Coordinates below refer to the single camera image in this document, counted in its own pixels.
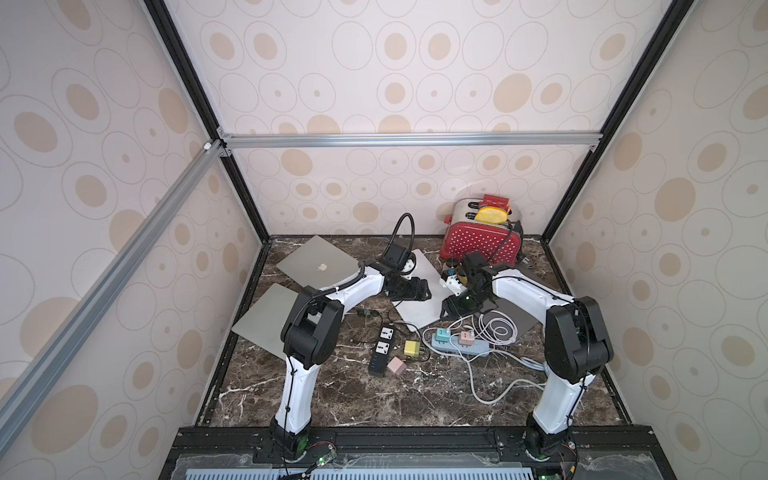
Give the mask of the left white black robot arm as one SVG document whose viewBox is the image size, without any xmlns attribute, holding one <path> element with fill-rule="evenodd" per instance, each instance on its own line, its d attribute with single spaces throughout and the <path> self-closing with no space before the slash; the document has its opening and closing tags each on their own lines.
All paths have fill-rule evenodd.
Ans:
<svg viewBox="0 0 768 480">
<path fill-rule="evenodd" d="M 284 457 L 293 460 L 307 449 L 319 369 L 336 348 L 344 314 L 380 293 L 395 301 L 431 298 L 425 281 L 407 276 L 417 263 L 412 250 L 411 244 L 392 241 L 383 254 L 360 262 L 339 282 L 323 289 L 306 286 L 299 292 L 280 334 L 286 377 L 278 411 L 270 423 Z"/>
</svg>

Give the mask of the black power strip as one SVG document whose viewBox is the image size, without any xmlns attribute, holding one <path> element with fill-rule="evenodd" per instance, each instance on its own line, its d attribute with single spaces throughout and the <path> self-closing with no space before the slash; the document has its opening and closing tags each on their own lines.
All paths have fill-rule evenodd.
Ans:
<svg viewBox="0 0 768 480">
<path fill-rule="evenodd" d="M 368 373 L 372 376 L 383 377 L 387 371 L 390 361 L 390 350 L 395 335 L 394 326 L 385 324 L 379 330 L 378 337 L 374 342 L 374 350 L 368 364 Z"/>
</svg>

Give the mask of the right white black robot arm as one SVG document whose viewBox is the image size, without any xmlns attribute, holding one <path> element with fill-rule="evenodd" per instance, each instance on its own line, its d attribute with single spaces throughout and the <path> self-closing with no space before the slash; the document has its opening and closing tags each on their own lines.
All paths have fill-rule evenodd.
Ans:
<svg viewBox="0 0 768 480">
<path fill-rule="evenodd" d="M 523 439 L 531 458 L 548 458 L 567 440 L 587 388 L 614 357 L 598 302 L 558 293 L 508 264 L 490 265 L 480 252 L 465 255 L 444 283 L 453 292 L 442 303 L 449 319 L 486 313 L 502 299 L 542 324 L 547 380 Z"/>
</svg>

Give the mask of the pink charger plug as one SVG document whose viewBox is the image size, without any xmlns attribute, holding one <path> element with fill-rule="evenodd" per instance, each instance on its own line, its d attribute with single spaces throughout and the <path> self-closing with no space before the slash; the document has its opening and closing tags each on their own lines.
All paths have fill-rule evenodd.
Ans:
<svg viewBox="0 0 768 480">
<path fill-rule="evenodd" d="M 394 377 L 400 377 L 407 370 L 407 365 L 404 361 L 397 357 L 393 357 L 387 364 L 387 371 Z"/>
</svg>

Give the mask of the yellow charger plug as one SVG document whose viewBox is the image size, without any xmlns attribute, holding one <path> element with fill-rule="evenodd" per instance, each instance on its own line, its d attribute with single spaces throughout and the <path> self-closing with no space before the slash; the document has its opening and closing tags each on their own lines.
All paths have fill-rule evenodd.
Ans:
<svg viewBox="0 0 768 480">
<path fill-rule="evenodd" d="M 418 358 L 420 356 L 421 344 L 418 341 L 407 340 L 403 347 L 403 353 L 408 358 Z"/>
</svg>

